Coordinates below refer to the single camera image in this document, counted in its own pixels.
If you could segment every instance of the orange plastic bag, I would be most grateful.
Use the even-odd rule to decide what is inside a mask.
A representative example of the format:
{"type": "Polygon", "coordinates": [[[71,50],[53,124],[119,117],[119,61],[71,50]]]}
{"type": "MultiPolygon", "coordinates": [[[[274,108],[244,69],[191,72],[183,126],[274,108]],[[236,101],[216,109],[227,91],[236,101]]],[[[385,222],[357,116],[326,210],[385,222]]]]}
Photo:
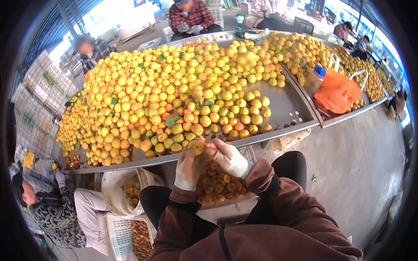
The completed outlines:
{"type": "Polygon", "coordinates": [[[314,95],[315,99],[333,113],[345,113],[351,104],[360,98],[362,90],[352,77],[361,73],[363,72],[354,73],[349,79],[327,68],[324,82],[314,95]]]}

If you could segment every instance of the brown jacket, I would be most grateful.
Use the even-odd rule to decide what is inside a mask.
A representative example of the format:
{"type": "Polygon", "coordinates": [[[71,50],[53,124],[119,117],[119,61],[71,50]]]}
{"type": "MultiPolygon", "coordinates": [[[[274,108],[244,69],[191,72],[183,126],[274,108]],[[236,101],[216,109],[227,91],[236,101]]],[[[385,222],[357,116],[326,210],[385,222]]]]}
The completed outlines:
{"type": "MultiPolygon", "coordinates": [[[[267,161],[259,159],[245,181],[252,192],[260,193],[269,187],[273,175],[267,161]]],[[[362,259],[363,252],[348,241],[316,198],[288,178],[278,178],[274,184],[276,188],[269,189],[269,202],[283,226],[226,225],[191,245],[194,214],[172,204],[161,216],[151,260],[226,260],[221,239],[234,261],[362,259]]],[[[196,196],[193,191],[174,187],[170,200],[189,203],[195,202],[196,196]]]]}

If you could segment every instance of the hand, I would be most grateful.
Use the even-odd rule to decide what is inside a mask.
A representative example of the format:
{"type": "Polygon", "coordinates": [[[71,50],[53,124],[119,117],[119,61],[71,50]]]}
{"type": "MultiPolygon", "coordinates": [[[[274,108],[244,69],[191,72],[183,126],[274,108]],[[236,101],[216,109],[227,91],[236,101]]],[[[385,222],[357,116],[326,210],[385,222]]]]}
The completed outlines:
{"type": "Polygon", "coordinates": [[[267,17],[277,21],[282,20],[282,17],[278,13],[268,14],[267,17]]]}
{"type": "Polygon", "coordinates": [[[232,145],[226,144],[218,138],[211,140],[218,149],[206,148],[205,152],[209,158],[215,161],[228,174],[245,179],[252,169],[252,162],[247,161],[244,156],[232,145]]]}
{"type": "Polygon", "coordinates": [[[188,150],[187,146],[185,146],[177,161],[176,180],[174,181],[176,187],[188,191],[196,190],[199,171],[194,158],[194,150],[188,150]]]}
{"type": "Polygon", "coordinates": [[[194,34],[199,34],[200,31],[203,30],[203,26],[201,25],[194,25],[191,27],[190,31],[187,31],[188,34],[190,33],[194,33],[194,34]]]}
{"type": "Polygon", "coordinates": [[[178,31],[179,33],[184,33],[184,32],[186,32],[188,29],[189,29],[188,24],[187,24],[187,23],[185,23],[185,22],[183,22],[183,21],[181,21],[181,22],[178,24],[178,26],[177,26],[177,31],[178,31]]]}
{"type": "Polygon", "coordinates": [[[62,188],[62,187],[65,187],[66,186],[66,183],[65,183],[65,174],[62,173],[62,171],[59,168],[56,169],[55,179],[56,179],[56,181],[58,183],[58,187],[62,188]]]}

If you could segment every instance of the roof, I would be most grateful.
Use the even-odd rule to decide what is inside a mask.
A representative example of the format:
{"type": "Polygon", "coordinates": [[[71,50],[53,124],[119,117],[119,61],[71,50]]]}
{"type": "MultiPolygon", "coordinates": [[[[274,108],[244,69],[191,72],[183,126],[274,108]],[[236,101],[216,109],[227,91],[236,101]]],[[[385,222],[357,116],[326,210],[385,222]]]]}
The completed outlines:
{"type": "MultiPolygon", "coordinates": [[[[62,0],[64,3],[65,10],[70,18],[72,25],[75,25],[75,19],[70,12],[68,7],[68,0],[62,0]]],[[[102,0],[73,0],[77,3],[80,15],[83,17],[86,15],[94,6],[99,4],[102,0]]],[[[60,42],[62,38],[68,32],[68,28],[64,23],[64,20],[59,12],[58,5],[55,4],[51,7],[49,15],[45,17],[42,25],[40,26],[38,32],[35,34],[32,43],[28,49],[26,57],[22,62],[22,73],[23,75],[26,72],[26,69],[29,68],[32,62],[36,57],[46,48],[55,47],[60,42]]]]}

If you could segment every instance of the water bottle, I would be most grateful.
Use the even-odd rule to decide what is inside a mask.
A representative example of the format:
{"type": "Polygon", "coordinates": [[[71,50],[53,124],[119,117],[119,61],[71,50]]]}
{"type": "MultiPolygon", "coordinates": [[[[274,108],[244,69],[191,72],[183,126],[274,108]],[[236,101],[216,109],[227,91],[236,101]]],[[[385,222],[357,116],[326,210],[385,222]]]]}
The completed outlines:
{"type": "Polygon", "coordinates": [[[235,15],[235,35],[244,38],[246,31],[245,16],[241,13],[235,15]]]}
{"type": "Polygon", "coordinates": [[[309,73],[305,80],[305,84],[303,85],[303,88],[309,97],[312,98],[319,87],[321,87],[321,84],[324,81],[324,76],[325,69],[319,65],[315,66],[315,68],[309,73]]]}

